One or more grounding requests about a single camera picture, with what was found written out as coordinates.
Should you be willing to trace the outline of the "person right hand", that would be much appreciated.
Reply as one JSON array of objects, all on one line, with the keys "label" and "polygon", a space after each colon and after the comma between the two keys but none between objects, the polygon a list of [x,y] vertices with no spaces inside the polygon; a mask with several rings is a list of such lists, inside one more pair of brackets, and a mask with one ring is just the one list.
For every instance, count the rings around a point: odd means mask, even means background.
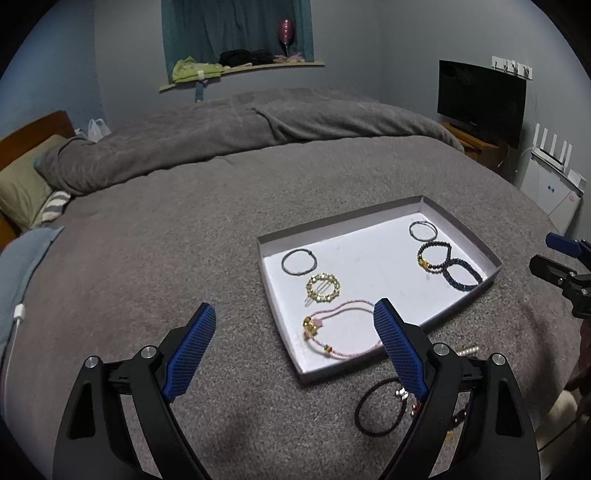
[{"label": "person right hand", "polygon": [[578,374],[581,375],[587,383],[590,382],[591,365],[591,321],[584,320],[580,328],[580,347],[579,358],[577,361]]}]

